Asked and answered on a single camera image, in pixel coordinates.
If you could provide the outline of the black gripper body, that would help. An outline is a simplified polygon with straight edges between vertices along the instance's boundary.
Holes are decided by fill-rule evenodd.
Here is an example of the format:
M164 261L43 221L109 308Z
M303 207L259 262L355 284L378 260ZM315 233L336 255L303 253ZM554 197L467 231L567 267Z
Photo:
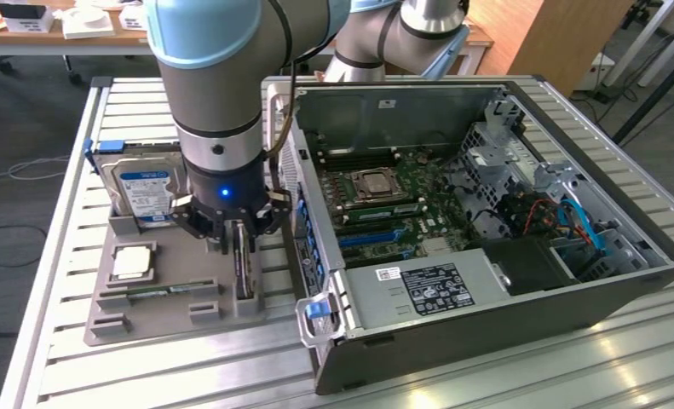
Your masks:
M264 183L264 157L235 170L207 170L184 159L193 207L213 219L222 212L226 220L256 219L268 202Z

